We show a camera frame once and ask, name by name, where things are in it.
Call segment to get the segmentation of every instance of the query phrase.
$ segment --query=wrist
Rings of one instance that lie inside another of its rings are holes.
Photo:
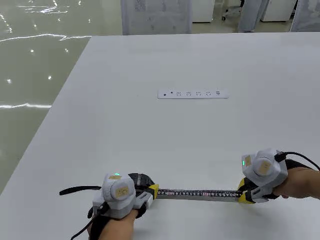
[[[124,218],[121,218],[121,219],[112,219],[111,221],[116,221],[116,222],[126,222],[126,223],[131,223],[131,222],[134,222],[137,215],[138,215],[138,210],[136,209],[132,209],[130,211],[130,213],[125,216]]]
[[[306,183],[306,190],[308,192],[309,197],[320,198],[319,183],[320,173],[315,170],[309,170]]]

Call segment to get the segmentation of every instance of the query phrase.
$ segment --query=black strap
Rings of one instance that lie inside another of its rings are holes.
[[[264,198],[266,199],[277,199],[279,196],[274,195],[273,193],[268,194],[268,195],[263,195]]]
[[[245,200],[251,203],[256,203],[255,201],[252,200],[251,190],[248,190],[245,192]]]
[[[142,206],[140,207],[140,209],[138,210],[138,215],[135,217],[136,219],[141,218],[143,214],[145,214],[145,212],[147,211],[147,203],[145,202],[144,204],[142,204]]]
[[[307,168],[307,169],[312,169],[311,167],[308,167],[304,164],[302,164],[301,162],[298,161],[294,161],[292,159],[286,159],[285,160],[285,165],[286,165],[286,169],[295,169],[295,168]]]
[[[90,230],[90,240],[98,240],[103,229],[110,221],[110,217],[107,216],[97,216],[92,222],[91,230]]]
[[[100,186],[73,186],[59,192],[59,195],[73,194],[83,190],[100,190]]]
[[[92,218],[93,214],[94,214],[94,208],[91,207],[88,211],[87,218],[88,219]]]
[[[244,185],[239,187],[238,191],[247,191],[247,190],[253,190],[256,189],[258,186],[254,184],[253,181],[251,181],[249,178],[245,177],[244,178]]]

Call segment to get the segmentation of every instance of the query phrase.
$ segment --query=glove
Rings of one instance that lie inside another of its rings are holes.
[[[310,167],[308,167],[300,162],[294,161],[292,159],[286,159],[285,165],[286,165],[287,170],[294,169],[294,168],[300,168],[300,167],[311,169]],[[254,184],[251,180],[249,180],[247,177],[243,178],[238,186],[238,190],[243,191],[243,194],[239,198],[239,203],[254,204],[255,202],[251,198],[251,191],[253,191],[257,187],[258,186],[256,184]],[[265,197],[267,199],[277,199],[279,196],[271,193],[268,195],[264,195],[263,197]]]
[[[157,198],[159,185],[155,184],[151,178],[145,174],[130,173],[129,176],[133,180],[135,188],[135,202],[132,209],[138,210],[138,215],[136,217],[136,219],[138,219],[145,214],[153,200]],[[95,217],[89,233],[90,240],[99,239],[101,232],[110,219],[110,217],[103,215]]]

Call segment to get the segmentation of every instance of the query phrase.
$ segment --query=white cabinet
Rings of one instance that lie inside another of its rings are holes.
[[[262,21],[289,21],[296,2],[297,0],[270,0],[262,17]]]
[[[215,0],[192,0],[192,21],[194,23],[211,22]]]

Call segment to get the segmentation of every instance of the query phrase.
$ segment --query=socket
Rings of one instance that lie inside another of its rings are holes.
[[[223,89],[213,90],[177,90],[163,89],[158,91],[158,99],[228,99],[229,93]]]

